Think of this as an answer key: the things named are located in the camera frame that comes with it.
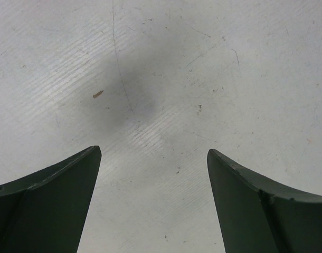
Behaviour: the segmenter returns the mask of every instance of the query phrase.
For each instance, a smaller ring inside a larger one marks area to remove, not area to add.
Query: scratched white surface
[[[79,253],[224,252],[210,148],[322,194],[322,0],[0,0],[0,184],[90,145]]]

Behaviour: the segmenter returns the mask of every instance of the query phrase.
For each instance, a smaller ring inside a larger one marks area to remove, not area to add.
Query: dark green plastic piece
[[[99,147],[0,186],[0,253],[77,252]]]
[[[322,253],[322,196],[275,182],[216,150],[207,163],[226,253]]]

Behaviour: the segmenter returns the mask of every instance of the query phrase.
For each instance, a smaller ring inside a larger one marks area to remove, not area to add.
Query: small debris
[[[98,96],[100,96],[103,93],[103,91],[99,91],[97,94],[93,95],[93,98],[96,99]]]

